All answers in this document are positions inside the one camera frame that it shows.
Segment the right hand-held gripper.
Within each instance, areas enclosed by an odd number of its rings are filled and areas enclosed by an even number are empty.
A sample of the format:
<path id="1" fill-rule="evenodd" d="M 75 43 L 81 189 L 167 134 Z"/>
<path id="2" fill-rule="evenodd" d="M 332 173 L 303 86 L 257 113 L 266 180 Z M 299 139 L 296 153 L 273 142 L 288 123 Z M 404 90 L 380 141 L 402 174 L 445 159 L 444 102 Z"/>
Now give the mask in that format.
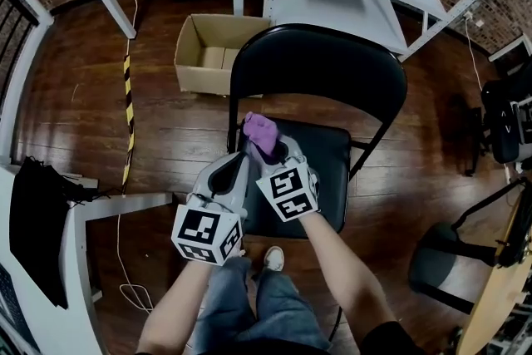
<path id="1" fill-rule="evenodd" d="M 268 155 L 253 142 L 248 153 L 259 173 L 256 185 L 283 222 L 319 211 L 319 177 L 297 141 L 280 136 Z"/>

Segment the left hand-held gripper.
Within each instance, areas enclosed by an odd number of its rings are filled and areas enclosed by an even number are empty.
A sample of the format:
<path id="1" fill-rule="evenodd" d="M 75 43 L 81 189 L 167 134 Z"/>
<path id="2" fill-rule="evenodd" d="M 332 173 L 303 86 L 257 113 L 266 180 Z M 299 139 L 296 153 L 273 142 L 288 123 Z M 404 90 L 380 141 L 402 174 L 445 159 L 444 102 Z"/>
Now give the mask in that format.
<path id="1" fill-rule="evenodd" d="M 243 152 L 220 157 L 202 169 L 192 190 L 199 195 L 178 205 L 172 229 L 171 241 L 184 258 L 224 265 L 236 253 L 242 219 L 228 208 L 243 207 L 248 179 L 249 157 Z"/>

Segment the purple cloth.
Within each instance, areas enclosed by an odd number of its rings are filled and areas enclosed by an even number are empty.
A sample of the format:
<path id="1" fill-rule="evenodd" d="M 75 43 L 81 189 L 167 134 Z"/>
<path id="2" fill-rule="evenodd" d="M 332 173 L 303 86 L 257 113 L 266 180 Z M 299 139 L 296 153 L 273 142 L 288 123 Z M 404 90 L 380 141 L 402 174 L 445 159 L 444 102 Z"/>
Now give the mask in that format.
<path id="1" fill-rule="evenodd" d="M 250 111 L 244 118 L 244 134 L 265 155 L 273 155 L 279 135 L 278 127 L 274 121 Z"/>

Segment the black folding chair seat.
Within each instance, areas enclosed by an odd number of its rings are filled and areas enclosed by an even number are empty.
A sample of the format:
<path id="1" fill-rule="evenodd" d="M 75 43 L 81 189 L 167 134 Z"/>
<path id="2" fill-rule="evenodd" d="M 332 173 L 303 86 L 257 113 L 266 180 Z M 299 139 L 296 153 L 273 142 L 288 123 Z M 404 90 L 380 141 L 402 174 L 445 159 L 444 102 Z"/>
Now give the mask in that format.
<path id="1" fill-rule="evenodd" d="M 299 121 L 275 118 L 273 120 L 283 136 L 293 138 L 307 157 L 308 165 L 319 178 L 318 207 L 321 214 L 336 232 L 345 223 L 347 188 L 351 163 L 351 136 L 348 131 L 331 126 L 321 126 Z M 307 235 L 298 220 L 284 223 L 255 184 L 249 179 L 244 221 L 246 234 L 270 237 L 306 239 Z"/>

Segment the person's left forearm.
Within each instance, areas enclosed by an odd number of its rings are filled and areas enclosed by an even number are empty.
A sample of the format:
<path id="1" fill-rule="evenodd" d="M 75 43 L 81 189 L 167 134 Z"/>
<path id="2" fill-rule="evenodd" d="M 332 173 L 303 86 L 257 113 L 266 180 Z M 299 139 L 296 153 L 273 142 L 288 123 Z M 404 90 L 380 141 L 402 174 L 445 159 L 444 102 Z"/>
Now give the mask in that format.
<path id="1" fill-rule="evenodd" d="M 145 321 L 135 355 L 181 355 L 195 327 L 213 266 L 189 261 Z"/>

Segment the person's right white shoe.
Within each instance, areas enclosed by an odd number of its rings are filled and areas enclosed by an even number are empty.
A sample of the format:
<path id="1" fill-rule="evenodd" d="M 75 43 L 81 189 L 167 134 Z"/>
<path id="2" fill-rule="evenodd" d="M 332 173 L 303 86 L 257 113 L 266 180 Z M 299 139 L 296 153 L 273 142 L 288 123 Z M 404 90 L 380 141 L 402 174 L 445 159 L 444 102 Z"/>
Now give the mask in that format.
<path id="1" fill-rule="evenodd" d="M 270 247 L 264 255 L 264 268 L 274 272 L 281 272 L 284 266 L 283 250 L 274 245 Z"/>

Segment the black folding chair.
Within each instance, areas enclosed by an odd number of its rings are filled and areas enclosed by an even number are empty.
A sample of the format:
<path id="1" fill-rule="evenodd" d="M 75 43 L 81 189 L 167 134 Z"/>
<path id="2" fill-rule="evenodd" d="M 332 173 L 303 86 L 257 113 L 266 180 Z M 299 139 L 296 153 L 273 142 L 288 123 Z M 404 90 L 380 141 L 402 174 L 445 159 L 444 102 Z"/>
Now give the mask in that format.
<path id="1" fill-rule="evenodd" d="M 271 27 L 252 37 L 234 61 L 227 150 L 234 153 L 246 144 L 237 121 L 241 99 L 269 94 L 320 96 L 364 111 L 381 123 L 368 142 L 351 137 L 351 180 L 397 117 L 406 93 L 402 64 L 375 42 L 309 24 Z"/>

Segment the open cardboard box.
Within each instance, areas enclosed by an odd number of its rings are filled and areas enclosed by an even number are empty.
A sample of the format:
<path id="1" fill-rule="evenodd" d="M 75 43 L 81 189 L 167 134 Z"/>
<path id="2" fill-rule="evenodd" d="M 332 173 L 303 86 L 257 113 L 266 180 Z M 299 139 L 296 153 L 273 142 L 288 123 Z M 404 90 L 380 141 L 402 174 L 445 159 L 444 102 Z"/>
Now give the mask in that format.
<path id="1" fill-rule="evenodd" d="M 175 70 L 182 91 L 227 96 L 231 70 L 240 50 L 271 27 L 262 17 L 191 14 L 180 30 Z"/>

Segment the person's blue jeans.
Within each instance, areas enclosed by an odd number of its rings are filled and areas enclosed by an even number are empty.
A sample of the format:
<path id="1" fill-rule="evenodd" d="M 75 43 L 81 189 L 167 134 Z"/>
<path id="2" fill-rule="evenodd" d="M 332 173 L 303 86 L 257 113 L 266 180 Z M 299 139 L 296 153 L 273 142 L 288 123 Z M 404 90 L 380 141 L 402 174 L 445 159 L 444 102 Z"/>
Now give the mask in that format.
<path id="1" fill-rule="evenodd" d="M 271 269 L 255 274 L 256 309 L 251 308 L 246 284 L 250 268 L 251 260 L 244 257 L 214 268 L 193 334 L 193 354 L 328 353 L 330 342 L 286 274 Z"/>

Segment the black office chair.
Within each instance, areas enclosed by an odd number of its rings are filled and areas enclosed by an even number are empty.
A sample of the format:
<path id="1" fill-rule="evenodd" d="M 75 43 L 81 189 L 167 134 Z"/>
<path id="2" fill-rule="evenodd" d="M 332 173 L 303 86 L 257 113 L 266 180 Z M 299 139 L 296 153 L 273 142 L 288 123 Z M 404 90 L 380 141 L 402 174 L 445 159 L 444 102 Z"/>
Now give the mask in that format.
<path id="1" fill-rule="evenodd" d="M 532 56 L 514 73 L 488 81 L 481 89 L 482 107 L 469 110 L 472 129 L 472 176 L 481 155 L 490 152 L 505 165 L 532 169 Z"/>

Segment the black keyboard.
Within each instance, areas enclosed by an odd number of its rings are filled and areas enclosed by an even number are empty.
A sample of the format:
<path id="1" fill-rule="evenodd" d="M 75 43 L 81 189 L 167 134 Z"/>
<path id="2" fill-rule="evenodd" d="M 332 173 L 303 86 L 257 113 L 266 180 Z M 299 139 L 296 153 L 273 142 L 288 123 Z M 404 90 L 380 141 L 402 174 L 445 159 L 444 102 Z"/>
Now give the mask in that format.
<path id="1" fill-rule="evenodd" d="M 20 336 L 28 342 L 27 338 L 27 325 L 25 323 L 25 318 L 20 309 L 17 295 L 15 293 L 11 275 L 9 272 L 0 264 L 0 311 L 3 314 L 6 314 L 8 322 L 13 326 L 13 328 L 20 334 Z"/>

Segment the black railing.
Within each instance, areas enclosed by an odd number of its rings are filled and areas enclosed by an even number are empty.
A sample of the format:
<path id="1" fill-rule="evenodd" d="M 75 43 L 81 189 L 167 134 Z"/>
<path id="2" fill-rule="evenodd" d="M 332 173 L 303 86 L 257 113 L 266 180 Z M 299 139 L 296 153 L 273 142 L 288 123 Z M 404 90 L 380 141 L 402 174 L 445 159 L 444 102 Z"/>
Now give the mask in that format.
<path id="1" fill-rule="evenodd" d="M 23 0 L 0 0 L 0 108 L 17 59 L 37 17 Z"/>

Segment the small white desk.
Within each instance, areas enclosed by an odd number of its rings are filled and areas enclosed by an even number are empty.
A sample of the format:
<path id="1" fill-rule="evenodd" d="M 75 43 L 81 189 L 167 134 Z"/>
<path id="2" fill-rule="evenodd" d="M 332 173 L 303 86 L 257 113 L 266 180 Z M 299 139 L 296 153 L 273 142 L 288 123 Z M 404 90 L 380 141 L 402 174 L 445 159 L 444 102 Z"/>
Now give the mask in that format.
<path id="1" fill-rule="evenodd" d="M 527 51 L 527 54 L 529 57 L 532 56 L 532 41 L 529 39 L 529 37 L 526 34 L 522 33 L 513 42 L 510 42 L 509 44 L 502 47 L 500 50 L 498 50 L 494 54 L 490 55 L 488 57 L 488 61 L 494 62 L 495 60 L 509 53 L 510 51 L 516 49 L 520 45 L 523 45 L 525 47 L 525 50 Z"/>

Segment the round wooden table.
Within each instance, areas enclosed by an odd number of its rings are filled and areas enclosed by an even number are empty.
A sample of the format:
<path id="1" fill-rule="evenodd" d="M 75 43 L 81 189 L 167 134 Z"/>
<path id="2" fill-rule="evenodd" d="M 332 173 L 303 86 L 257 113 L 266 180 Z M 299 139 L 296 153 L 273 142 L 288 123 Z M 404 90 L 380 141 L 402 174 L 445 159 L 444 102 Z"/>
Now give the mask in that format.
<path id="1" fill-rule="evenodd" d="M 455 355 L 479 353 L 504 324 L 514 306 L 525 300 L 525 283 L 532 269 L 532 228 L 523 262 L 508 268 L 497 264 L 503 249 L 500 242 L 508 236 L 520 195 L 510 214 L 505 234 L 495 247 L 469 244 L 458 235 L 458 229 L 472 214 L 509 193 L 503 195 L 501 190 L 470 207 L 455 223 L 440 222 L 431 226 L 417 243 L 411 257 L 408 271 L 410 288 L 469 316 L 455 345 Z M 490 275 L 475 302 L 440 289 L 457 257 L 479 260 L 490 267 Z"/>

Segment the white post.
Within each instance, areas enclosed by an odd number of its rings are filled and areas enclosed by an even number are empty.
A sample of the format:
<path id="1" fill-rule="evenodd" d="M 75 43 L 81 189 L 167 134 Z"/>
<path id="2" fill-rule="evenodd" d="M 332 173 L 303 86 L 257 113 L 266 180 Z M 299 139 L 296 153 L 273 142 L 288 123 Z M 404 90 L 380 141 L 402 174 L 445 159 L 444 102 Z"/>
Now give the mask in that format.
<path id="1" fill-rule="evenodd" d="M 17 59 L 4 103 L 0 108 L 0 165 L 11 163 L 12 146 L 22 93 L 37 54 L 41 51 L 42 42 L 54 23 L 53 16 L 39 0 L 23 1 L 34 12 L 38 25 L 28 34 Z"/>

